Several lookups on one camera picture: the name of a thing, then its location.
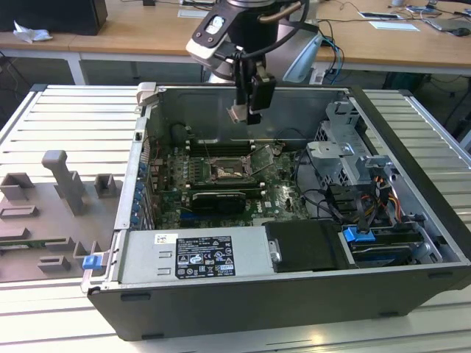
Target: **warning label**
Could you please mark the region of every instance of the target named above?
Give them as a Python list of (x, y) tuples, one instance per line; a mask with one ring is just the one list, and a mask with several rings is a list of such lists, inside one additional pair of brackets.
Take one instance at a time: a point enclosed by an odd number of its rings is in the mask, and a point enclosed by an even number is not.
[(178, 238), (178, 279), (235, 276), (231, 237)]

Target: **camera on robot arm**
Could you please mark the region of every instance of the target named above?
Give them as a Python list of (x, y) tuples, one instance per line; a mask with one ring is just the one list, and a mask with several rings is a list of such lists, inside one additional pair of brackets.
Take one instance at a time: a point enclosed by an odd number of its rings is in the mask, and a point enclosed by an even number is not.
[[(299, 21), (290, 14), (302, 8)], [(235, 123), (261, 122), (261, 110), (269, 108), (277, 80), (266, 71), (265, 55), (282, 46), (304, 24), (308, 0), (224, 0), (202, 20), (186, 48), (209, 68), (210, 82), (234, 82), (236, 97), (227, 111)], [(278, 38), (280, 22), (292, 30)]]

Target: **blue tab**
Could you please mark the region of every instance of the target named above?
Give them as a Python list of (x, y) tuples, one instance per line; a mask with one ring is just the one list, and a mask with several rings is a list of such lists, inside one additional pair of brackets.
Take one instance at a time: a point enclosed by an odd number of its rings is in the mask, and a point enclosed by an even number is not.
[(140, 204), (133, 204), (133, 205), (132, 205), (132, 211), (133, 211), (134, 213), (139, 212), (140, 209), (141, 209)]
[(347, 242), (350, 241), (375, 241), (376, 238), (373, 235), (373, 232), (370, 230), (368, 233), (360, 233), (357, 230), (357, 227), (348, 227), (344, 230), (345, 239)]
[(143, 182), (136, 182), (135, 183), (135, 188), (139, 191), (142, 191), (144, 189), (144, 183)]
[(88, 255), (83, 259), (84, 270), (101, 270), (103, 255)]

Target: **aluminum profile table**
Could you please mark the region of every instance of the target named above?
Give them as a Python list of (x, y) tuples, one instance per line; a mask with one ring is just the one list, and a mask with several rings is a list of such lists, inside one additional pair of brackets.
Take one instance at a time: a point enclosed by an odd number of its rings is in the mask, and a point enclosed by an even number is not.
[[(414, 98), (397, 91), (365, 90), (368, 98), (461, 220), (471, 229), (471, 157)], [(372, 131), (366, 135), (386, 154)]]
[[(466, 202), (471, 193), (467, 154), (413, 98), (397, 91), (365, 92), (467, 222), (471, 209)], [(34, 152), (46, 144), (70, 151), (71, 163), (77, 164), (77, 170), (82, 168), (84, 177), (93, 178), (86, 167), (92, 162), (117, 168), (117, 177), (123, 177), (127, 156), (118, 153), (125, 151), (121, 142), (129, 143), (132, 127), (119, 122), (132, 125), (138, 116), (135, 100), (131, 100), (134, 94), (134, 87), (91, 86), (48, 86), (43, 93), (30, 93), (2, 130), (1, 155), (6, 151), (29, 154), (24, 156), (32, 158), (29, 168), (33, 172)], [(81, 124), (74, 124), (77, 119)], [(367, 134), (379, 148), (374, 136)], [(109, 153), (86, 153), (98, 148)], [(12, 160), (6, 165), (21, 167)], [(32, 176), (35, 182), (49, 178), (43, 172)], [(471, 351), (471, 286), (441, 293), (406, 317), (129, 343), (120, 340), (93, 308), (80, 291), (79, 282), (58, 279), (0, 284), (2, 353), (83, 352), (91, 348), (143, 353)]]
[[(72, 247), (54, 253), (50, 249), (7, 252), (0, 256), (0, 282), (82, 276), (81, 256), (96, 246), (109, 247), (140, 115), (134, 87), (36, 85), (33, 90), (1, 131), (0, 182), (8, 174), (26, 173), (35, 188), (25, 189), (27, 200), (17, 204), (3, 200), (0, 208), (4, 212), (8, 204), (33, 206), (37, 216), (2, 219), (0, 232), (24, 227), (30, 243), (65, 238)], [(85, 207), (79, 216), (73, 216), (68, 202), (57, 195), (56, 179), (42, 164), (48, 150), (65, 150), (69, 171), (76, 171), (83, 182)], [(116, 197), (100, 197), (104, 177), (112, 178)], [(40, 267), (38, 261), (43, 260), (52, 264)], [(65, 265), (48, 270), (54, 261)]]

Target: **desk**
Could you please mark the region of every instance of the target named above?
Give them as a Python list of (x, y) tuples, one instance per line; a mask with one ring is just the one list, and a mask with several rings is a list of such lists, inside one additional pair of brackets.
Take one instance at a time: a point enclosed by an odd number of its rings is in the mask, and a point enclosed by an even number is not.
[[(366, 11), (390, 12), (389, 0), (352, 0)], [(410, 4), (424, 5), (423, 0)], [(362, 19), (356, 9), (328, 1), (319, 6), (318, 18)], [(439, 3), (442, 10), (463, 10), (464, 4)], [(11, 57), (42, 57), (68, 61), (74, 81), (87, 83), (81, 60), (193, 63), (185, 45), (200, 22), (178, 18), (179, 6), (158, 4), (144, 7), (140, 1), (107, 0), (108, 19), (97, 36), (52, 33), (49, 42), (28, 44), (12, 33), (0, 33), (0, 50)], [(352, 70), (418, 72), (428, 74), (471, 74), (471, 37), (458, 38), (413, 22), (420, 32), (375, 29), (367, 22), (333, 22), (336, 42), (345, 52), (344, 68)], [(326, 23), (321, 25), (327, 35)], [(321, 48), (316, 58), (318, 71), (328, 67), (332, 50)]]

